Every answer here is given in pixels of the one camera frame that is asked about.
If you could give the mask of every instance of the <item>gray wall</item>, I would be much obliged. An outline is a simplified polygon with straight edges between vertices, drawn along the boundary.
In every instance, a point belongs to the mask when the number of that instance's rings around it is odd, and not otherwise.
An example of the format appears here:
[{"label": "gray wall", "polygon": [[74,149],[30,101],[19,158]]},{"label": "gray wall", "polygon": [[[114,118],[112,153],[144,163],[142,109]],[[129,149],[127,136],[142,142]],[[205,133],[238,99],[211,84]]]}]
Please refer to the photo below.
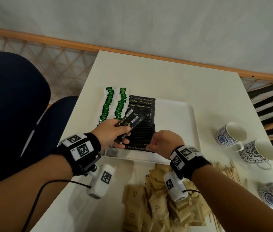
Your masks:
[{"label": "gray wall", "polygon": [[0,28],[273,73],[273,0],[0,0]]}]

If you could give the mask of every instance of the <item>tray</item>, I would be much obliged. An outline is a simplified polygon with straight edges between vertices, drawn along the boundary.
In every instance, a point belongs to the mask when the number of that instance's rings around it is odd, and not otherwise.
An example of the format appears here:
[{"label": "tray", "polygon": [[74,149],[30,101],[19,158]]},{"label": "tray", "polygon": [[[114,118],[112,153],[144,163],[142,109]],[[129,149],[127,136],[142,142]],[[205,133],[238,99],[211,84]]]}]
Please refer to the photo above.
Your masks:
[{"label": "tray", "polygon": [[[200,150],[193,107],[188,103],[157,98],[154,123],[156,132],[159,130],[171,130],[180,135],[186,145],[195,146]],[[102,156],[160,164],[170,163],[170,160],[159,156],[157,153],[136,150],[107,148]]]}]

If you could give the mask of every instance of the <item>black cable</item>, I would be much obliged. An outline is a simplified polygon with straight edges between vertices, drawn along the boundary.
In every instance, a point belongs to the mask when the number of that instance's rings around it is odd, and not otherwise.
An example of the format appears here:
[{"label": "black cable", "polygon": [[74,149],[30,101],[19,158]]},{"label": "black cable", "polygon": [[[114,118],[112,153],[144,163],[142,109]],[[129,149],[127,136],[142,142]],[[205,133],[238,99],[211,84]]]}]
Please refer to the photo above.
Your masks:
[{"label": "black cable", "polygon": [[38,200],[39,200],[39,197],[40,197],[40,195],[41,195],[41,193],[42,193],[43,188],[44,188],[47,184],[53,183],[53,182],[72,182],[72,183],[79,184],[79,185],[81,185],[81,186],[87,187],[87,188],[89,188],[89,189],[91,188],[91,186],[88,186],[88,185],[85,185],[85,184],[82,184],[82,183],[79,183],[79,182],[71,181],[71,180],[52,180],[52,181],[49,181],[49,182],[45,183],[45,184],[40,188],[40,190],[39,190],[39,192],[38,192],[38,194],[37,194],[37,197],[36,197],[36,199],[35,199],[35,201],[34,201],[34,204],[33,204],[32,208],[31,208],[31,211],[30,211],[30,213],[29,213],[29,215],[28,215],[28,217],[27,217],[27,220],[26,220],[25,225],[24,225],[24,227],[23,227],[23,229],[22,229],[22,232],[25,232],[26,229],[27,229],[27,227],[28,227],[28,224],[29,224],[29,222],[30,222],[30,219],[31,219],[32,215],[34,214],[34,209],[35,209],[36,206],[37,206],[37,203],[38,203]]},{"label": "black cable", "polygon": [[183,193],[184,193],[184,192],[186,192],[186,191],[192,191],[192,192],[198,192],[198,193],[201,193],[200,191],[196,191],[196,190],[184,190],[184,191],[183,191]]}]

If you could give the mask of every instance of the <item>wristband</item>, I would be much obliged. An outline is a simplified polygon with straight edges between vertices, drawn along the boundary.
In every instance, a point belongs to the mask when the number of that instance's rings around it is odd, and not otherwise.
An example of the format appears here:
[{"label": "wristband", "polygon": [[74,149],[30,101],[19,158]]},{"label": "wristband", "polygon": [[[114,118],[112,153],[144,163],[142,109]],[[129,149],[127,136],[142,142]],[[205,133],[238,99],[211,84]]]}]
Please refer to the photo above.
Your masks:
[{"label": "wristband", "polygon": [[170,156],[170,166],[179,179],[188,178],[191,181],[193,172],[210,163],[193,146],[178,146]]},{"label": "wristband", "polygon": [[72,168],[74,176],[84,175],[97,162],[101,145],[98,138],[92,133],[75,134],[61,142],[51,151],[51,154],[62,155]]}]

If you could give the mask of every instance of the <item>hand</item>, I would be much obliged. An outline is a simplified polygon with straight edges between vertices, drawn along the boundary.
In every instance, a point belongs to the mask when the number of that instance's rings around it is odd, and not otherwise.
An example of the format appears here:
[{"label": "hand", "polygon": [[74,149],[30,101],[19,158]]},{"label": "hand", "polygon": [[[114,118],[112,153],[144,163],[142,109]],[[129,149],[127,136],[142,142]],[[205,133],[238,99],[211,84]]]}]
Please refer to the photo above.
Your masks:
[{"label": "hand", "polygon": [[146,146],[146,149],[169,160],[172,151],[181,145],[185,145],[185,143],[178,134],[168,130],[161,130],[154,133],[152,140],[150,141],[150,144]]},{"label": "hand", "polygon": [[116,119],[105,120],[91,132],[98,138],[101,145],[101,150],[104,150],[108,146],[123,149],[125,148],[124,144],[129,144],[129,140],[126,138],[122,140],[123,144],[114,142],[117,136],[125,134],[131,130],[130,126],[115,127],[115,125],[117,125],[119,122],[120,120]]}]

